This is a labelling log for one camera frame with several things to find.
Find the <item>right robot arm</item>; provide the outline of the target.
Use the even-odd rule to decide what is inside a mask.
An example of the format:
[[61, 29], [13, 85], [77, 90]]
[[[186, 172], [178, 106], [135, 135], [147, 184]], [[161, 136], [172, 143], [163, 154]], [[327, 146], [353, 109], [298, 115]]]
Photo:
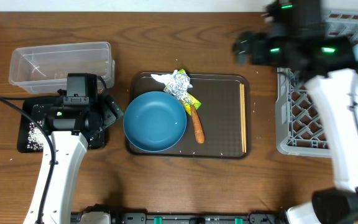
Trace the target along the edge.
[[327, 37], [322, 27], [243, 32], [232, 51], [239, 62], [297, 72], [329, 145], [334, 187], [315, 191], [310, 202], [287, 209], [283, 222], [358, 221], [358, 59], [350, 40]]

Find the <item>pile of white rice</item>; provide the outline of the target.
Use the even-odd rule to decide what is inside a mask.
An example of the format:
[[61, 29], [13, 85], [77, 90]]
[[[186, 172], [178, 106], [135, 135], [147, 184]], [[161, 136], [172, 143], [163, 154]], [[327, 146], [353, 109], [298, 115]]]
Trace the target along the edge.
[[[44, 125], [45, 106], [35, 105], [32, 109], [32, 117], [37, 124], [42, 127]], [[29, 133], [27, 137], [27, 150], [30, 152], [42, 152], [44, 145], [47, 144], [41, 130], [33, 123], [29, 123]]]

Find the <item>wooden chopstick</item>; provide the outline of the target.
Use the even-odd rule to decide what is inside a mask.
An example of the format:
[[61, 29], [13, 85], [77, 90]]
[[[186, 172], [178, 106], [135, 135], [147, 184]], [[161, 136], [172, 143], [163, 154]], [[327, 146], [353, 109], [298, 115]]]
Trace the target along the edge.
[[242, 147], [243, 152], [247, 152], [247, 137], [246, 137], [246, 107], [245, 107], [245, 86], [244, 84], [240, 84], [241, 86], [241, 115], [242, 115]]
[[246, 153], [246, 116], [245, 116], [245, 98], [244, 84], [239, 84], [240, 104], [241, 104], [241, 134], [242, 134], [242, 151]]

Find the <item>large blue plate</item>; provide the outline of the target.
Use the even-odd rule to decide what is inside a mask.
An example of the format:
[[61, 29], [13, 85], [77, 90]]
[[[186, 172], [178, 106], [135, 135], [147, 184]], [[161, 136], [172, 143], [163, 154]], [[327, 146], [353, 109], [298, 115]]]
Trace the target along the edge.
[[127, 140], [146, 152], [166, 151], [183, 137], [186, 112], [172, 95], [150, 91], [134, 98], [124, 113]]

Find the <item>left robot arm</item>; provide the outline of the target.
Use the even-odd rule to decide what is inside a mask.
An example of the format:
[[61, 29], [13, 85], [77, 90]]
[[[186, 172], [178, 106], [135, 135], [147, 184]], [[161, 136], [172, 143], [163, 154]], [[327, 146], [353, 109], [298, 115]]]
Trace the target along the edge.
[[43, 156], [25, 223], [70, 223], [80, 166], [89, 149], [105, 145], [105, 132], [123, 116], [108, 94], [85, 104], [68, 105], [61, 96], [41, 125]]

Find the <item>orange carrot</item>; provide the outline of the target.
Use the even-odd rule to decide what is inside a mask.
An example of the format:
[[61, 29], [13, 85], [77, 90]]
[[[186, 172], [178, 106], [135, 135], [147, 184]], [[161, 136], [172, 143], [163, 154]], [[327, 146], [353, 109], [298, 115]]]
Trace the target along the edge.
[[203, 144], [205, 142], [205, 136], [204, 136], [204, 131], [201, 125], [200, 118], [197, 114], [197, 110], [194, 105], [191, 105], [190, 109], [191, 109], [191, 118], [193, 122], [196, 142], [198, 144]]

